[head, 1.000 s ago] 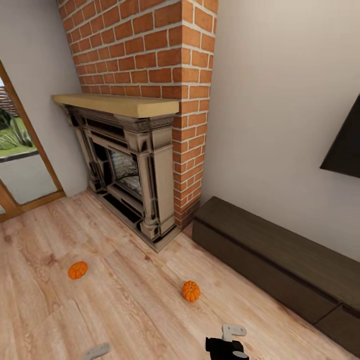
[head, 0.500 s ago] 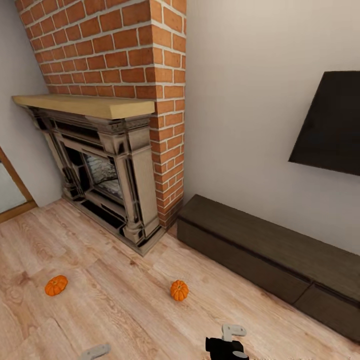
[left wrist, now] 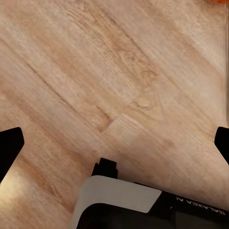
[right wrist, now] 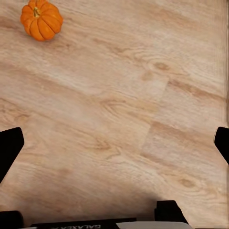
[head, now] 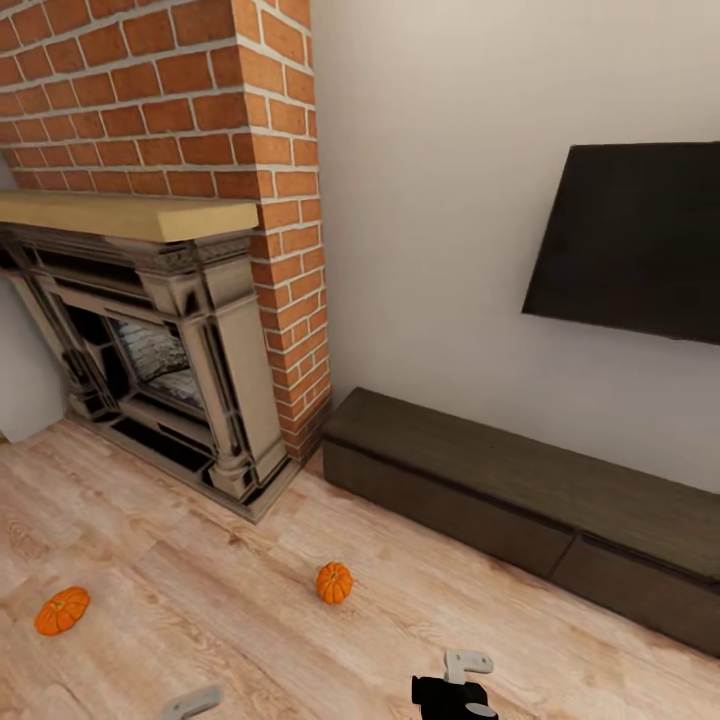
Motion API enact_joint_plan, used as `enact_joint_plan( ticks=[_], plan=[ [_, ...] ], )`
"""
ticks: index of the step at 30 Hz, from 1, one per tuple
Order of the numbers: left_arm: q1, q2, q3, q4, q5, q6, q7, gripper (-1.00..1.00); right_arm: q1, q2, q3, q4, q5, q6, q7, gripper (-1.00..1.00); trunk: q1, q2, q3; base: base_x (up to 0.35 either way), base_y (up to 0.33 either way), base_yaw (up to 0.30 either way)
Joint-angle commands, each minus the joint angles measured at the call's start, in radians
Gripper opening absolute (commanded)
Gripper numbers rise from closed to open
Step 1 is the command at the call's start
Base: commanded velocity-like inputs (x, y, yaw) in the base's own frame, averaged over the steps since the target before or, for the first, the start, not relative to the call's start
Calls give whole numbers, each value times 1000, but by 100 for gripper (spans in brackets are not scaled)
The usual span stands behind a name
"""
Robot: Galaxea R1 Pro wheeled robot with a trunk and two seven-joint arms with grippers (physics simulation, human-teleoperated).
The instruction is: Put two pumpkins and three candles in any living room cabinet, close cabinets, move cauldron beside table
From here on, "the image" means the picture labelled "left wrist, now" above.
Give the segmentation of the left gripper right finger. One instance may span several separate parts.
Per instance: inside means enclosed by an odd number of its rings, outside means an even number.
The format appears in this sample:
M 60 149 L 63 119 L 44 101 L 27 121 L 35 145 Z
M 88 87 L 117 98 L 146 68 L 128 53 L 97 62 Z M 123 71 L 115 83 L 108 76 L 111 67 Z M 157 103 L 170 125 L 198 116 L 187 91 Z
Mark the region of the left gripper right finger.
M 229 164 L 229 128 L 218 127 L 214 144 Z

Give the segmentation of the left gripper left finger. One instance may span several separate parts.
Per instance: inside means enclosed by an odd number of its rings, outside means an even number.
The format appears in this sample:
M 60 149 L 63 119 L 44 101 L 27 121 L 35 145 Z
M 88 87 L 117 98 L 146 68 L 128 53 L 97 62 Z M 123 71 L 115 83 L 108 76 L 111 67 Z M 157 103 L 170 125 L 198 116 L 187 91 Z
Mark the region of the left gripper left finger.
M 24 146 L 20 127 L 0 132 L 0 183 Z

